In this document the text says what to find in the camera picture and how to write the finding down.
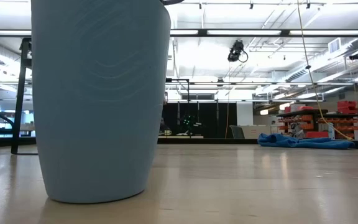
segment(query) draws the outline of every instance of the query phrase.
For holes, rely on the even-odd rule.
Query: ceiling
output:
[[[296,0],[185,0],[167,6],[172,29],[299,29]],[[358,1],[306,1],[300,6],[305,29],[358,29]],[[28,0],[0,0],[0,29],[31,29]],[[231,78],[267,80],[274,72],[286,72],[305,62],[301,38],[241,38],[247,46],[247,63],[229,63],[230,47],[239,38],[176,37],[170,41],[169,77],[194,80]],[[306,38],[309,58],[328,49],[334,38]],[[0,37],[0,47],[19,55],[21,39]],[[333,62],[317,72],[335,73],[344,62]]]

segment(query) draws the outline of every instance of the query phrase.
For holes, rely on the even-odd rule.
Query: light wood floor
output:
[[[358,224],[358,150],[158,145],[145,192],[72,205],[48,199],[38,156],[0,149],[0,223]]]

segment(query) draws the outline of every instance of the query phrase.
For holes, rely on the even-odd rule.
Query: black wall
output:
[[[224,138],[226,133],[227,103],[218,103],[218,119],[217,119],[217,103],[200,103],[198,110],[197,103],[180,103],[180,117],[187,113],[199,119],[203,127],[195,131],[204,138]],[[168,103],[163,106],[162,116],[165,124],[172,130],[173,134],[184,133],[183,125],[177,122],[178,103]],[[237,105],[229,103],[229,126],[237,125]],[[227,128],[227,138],[233,138],[230,127]]]

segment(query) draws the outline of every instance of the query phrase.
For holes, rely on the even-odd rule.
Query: blue fabric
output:
[[[316,149],[348,149],[354,146],[351,141],[335,141],[329,138],[299,140],[282,134],[260,134],[258,143],[270,147],[305,147]]]

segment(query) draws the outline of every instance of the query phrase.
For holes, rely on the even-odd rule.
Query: white ceiling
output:
[[[183,4],[168,6],[174,29],[194,28],[248,28],[299,29],[296,0],[254,0],[249,9],[249,0],[186,0]],[[342,5],[317,5],[316,2],[348,3]],[[310,9],[301,6],[301,17],[307,29],[358,29],[358,1],[311,0]],[[30,2],[26,0],[0,1],[0,29],[31,29]],[[226,77],[239,63],[227,61],[229,48],[236,38],[175,38],[176,65],[180,77]],[[252,38],[241,39],[247,45]],[[312,57],[327,49],[332,38],[307,38],[308,56]],[[287,71],[304,61],[305,54],[300,38],[276,40],[276,44],[288,42],[282,49],[273,45],[275,39],[256,38],[247,49],[249,61],[240,72],[231,77],[268,77],[272,71]],[[0,46],[19,53],[20,39],[0,38]],[[173,63],[168,61],[168,75],[173,75]]]

